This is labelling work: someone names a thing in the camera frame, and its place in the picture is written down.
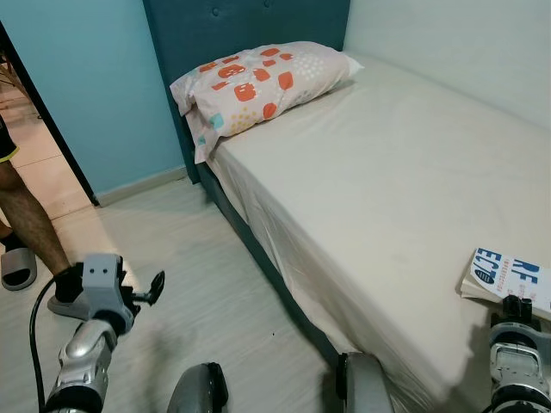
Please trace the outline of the white book with blue letters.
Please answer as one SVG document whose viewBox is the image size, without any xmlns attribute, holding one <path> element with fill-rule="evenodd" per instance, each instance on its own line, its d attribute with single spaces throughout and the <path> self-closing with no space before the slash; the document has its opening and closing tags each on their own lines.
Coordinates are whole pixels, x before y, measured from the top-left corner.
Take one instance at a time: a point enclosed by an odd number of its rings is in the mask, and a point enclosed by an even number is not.
<svg viewBox="0 0 551 413">
<path fill-rule="evenodd" d="M 500 304 L 509 295 L 531 299 L 536 317 L 551 319 L 551 278 L 540 265 L 492 250 L 476 249 L 458 284 L 465 299 Z"/>
</svg>

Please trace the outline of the pink pillow with orange spots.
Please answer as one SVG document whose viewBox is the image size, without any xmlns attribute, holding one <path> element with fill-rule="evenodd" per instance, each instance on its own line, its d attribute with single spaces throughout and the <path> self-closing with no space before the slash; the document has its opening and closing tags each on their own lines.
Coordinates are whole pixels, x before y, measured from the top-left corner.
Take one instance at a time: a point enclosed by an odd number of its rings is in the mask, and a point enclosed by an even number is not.
<svg viewBox="0 0 551 413">
<path fill-rule="evenodd" d="M 347 83 L 362 64 L 326 45 L 261 45 L 197 66 L 169 90 L 188 122 L 194 161 L 204 163 L 221 138 L 271 120 Z"/>
</svg>

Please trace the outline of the beige skirting board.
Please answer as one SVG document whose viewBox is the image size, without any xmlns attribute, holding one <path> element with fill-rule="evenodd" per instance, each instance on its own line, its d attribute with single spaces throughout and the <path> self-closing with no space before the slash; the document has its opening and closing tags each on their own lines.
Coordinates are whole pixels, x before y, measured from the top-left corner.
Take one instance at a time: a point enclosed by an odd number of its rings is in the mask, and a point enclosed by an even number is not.
<svg viewBox="0 0 551 413">
<path fill-rule="evenodd" d="M 175 168 L 172 170 L 165 170 L 164 172 L 154 174 L 143 178 L 143 180 L 137 182 L 130 182 L 121 186 L 121 188 L 106 190 L 106 192 L 96 194 L 96 204 L 99 207 L 106 207 L 114 203 L 118 203 L 119 200 L 125 200 L 127 197 L 133 197 L 146 190 L 158 188 L 158 186 L 165 185 L 167 182 L 173 182 L 177 180 L 184 180 L 188 177 L 185 168 Z"/>
</svg>

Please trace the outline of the teal bed base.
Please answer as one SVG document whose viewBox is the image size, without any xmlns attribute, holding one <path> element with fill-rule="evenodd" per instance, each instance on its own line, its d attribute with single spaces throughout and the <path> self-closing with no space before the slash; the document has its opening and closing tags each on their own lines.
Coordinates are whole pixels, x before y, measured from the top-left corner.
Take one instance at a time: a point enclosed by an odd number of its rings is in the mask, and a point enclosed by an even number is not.
<svg viewBox="0 0 551 413">
<path fill-rule="evenodd" d="M 303 313 L 302 308 L 295 302 L 278 268 L 271 262 L 267 252 L 263 250 L 263 246 L 253 236 L 251 228 L 245 223 L 244 218 L 232 207 L 231 201 L 228 200 L 223 188 L 220 187 L 220 182 L 218 182 L 213 171 L 206 164 L 198 165 L 196 170 L 198 182 L 203 185 L 209 199 L 220 209 L 228 223 L 231 224 L 233 231 L 240 237 L 245 248 L 251 253 L 251 258 L 260 268 L 265 280 L 268 281 L 275 294 L 278 295 L 281 306 L 286 311 L 288 318 L 298 327 L 299 332 L 306 340 L 315 347 L 320 357 L 327 363 L 327 366 L 330 369 L 338 370 L 342 361 L 341 354 L 328 341 L 327 335 L 323 334 L 322 330 L 310 322 L 307 315 Z"/>
</svg>

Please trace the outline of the dark robot left leg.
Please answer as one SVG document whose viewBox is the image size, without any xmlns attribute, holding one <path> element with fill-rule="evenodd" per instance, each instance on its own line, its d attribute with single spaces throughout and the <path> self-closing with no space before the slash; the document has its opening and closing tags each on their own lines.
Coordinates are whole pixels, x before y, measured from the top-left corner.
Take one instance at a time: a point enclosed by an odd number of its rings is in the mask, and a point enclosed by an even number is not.
<svg viewBox="0 0 551 413">
<path fill-rule="evenodd" d="M 224 413 L 228 398 L 220 364 L 198 363 L 178 379 L 166 413 Z"/>
</svg>

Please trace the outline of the dark robot leg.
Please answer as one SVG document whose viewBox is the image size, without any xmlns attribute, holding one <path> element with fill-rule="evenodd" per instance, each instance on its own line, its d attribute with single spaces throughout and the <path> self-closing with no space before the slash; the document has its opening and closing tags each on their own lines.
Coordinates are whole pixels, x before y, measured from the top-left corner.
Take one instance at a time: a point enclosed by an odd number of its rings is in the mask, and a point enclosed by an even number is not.
<svg viewBox="0 0 551 413">
<path fill-rule="evenodd" d="M 220 364 L 198 363 L 178 379 L 166 413 L 224 413 L 228 398 Z"/>
<path fill-rule="evenodd" d="M 396 413 L 388 390 L 388 378 L 372 354 L 340 354 L 336 369 L 336 393 L 343 413 Z"/>
</svg>

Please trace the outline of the person in black shorts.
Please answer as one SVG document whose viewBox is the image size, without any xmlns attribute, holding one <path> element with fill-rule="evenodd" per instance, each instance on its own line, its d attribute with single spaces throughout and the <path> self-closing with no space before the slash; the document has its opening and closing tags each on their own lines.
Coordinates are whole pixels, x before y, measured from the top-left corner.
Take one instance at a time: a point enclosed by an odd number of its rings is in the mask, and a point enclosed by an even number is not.
<svg viewBox="0 0 551 413">
<path fill-rule="evenodd" d="M 82 287 L 80 268 L 68 260 L 50 217 L 11 162 L 17 150 L 19 146 L 0 117 L 0 212 L 8 220 L 8 224 L 0 224 L 3 253 L 29 248 L 50 270 L 56 287 Z"/>
</svg>

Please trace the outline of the dark robot right leg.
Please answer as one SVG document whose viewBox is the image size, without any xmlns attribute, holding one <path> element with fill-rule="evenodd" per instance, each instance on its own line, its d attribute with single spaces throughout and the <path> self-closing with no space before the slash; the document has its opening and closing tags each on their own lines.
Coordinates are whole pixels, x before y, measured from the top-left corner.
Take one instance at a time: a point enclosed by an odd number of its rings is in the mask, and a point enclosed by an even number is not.
<svg viewBox="0 0 551 413">
<path fill-rule="evenodd" d="M 396 413 L 388 390 L 388 378 L 372 354 L 340 354 L 336 369 L 336 393 L 343 413 Z"/>
</svg>

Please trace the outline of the white sheeted mattress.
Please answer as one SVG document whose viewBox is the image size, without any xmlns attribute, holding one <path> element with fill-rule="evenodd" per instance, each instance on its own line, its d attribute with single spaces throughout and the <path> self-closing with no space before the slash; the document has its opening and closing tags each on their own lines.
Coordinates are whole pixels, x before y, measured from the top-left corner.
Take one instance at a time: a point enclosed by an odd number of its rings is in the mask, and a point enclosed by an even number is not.
<svg viewBox="0 0 551 413">
<path fill-rule="evenodd" d="M 396 410 L 480 413 L 489 311 L 458 295 L 476 250 L 551 261 L 538 126 L 381 60 L 223 140 L 208 163 L 336 353 L 373 354 Z"/>
</svg>

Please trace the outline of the teal upholstered headboard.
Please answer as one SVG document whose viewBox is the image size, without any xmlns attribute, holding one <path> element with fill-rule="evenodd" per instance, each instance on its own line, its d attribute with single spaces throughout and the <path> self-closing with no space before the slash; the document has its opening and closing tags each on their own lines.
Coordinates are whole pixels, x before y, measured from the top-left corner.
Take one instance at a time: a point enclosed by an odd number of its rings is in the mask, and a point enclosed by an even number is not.
<svg viewBox="0 0 551 413">
<path fill-rule="evenodd" d="M 198 182 L 192 134 L 170 94 L 186 72 L 261 45 L 314 42 L 343 52 L 350 0 L 142 0 L 185 169 Z"/>
</svg>

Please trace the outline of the dark door frame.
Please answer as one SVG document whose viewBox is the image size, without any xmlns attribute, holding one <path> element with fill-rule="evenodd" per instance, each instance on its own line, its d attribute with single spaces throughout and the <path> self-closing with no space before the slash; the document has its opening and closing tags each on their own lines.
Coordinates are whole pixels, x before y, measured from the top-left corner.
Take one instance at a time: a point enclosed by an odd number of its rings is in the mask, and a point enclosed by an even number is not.
<svg viewBox="0 0 551 413">
<path fill-rule="evenodd" d="M 78 161 L 76 161 L 76 158 L 72 155 L 70 146 L 65 142 L 63 134 L 60 133 L 58 123 L 56 123 L 52 117 L 50 110 L 47 109 L 42 99 L 42 95 L 36 89 L 33 79 L 30 74 L 28 74 L 27 67 L 25 67 L 25 64 L 22 62 L 7 28 L 3 25 L 3 21 L 0 21 L 0 51 L 3 53 L 4 62 L 9 63 L 13 75 L 17 78 L 17 86 L 22 87 L 23 93 L 28 96 L 28 99 L 30 99 L 30 102 L 35 107 L 36 113 L 43 120 L 47 130 L 50 131 L 55 145 L 59 147 L 60 153 L 65 157 L 68 168 L 74 173 L 76 180 L 80 184 L 80 188 L 82 188 L 91 205 L 99 207 L 100 201 L 97 196 L 95 196 L 93 188 L 91 188 L 85 173 L 80 169 Z"/>
</svg>

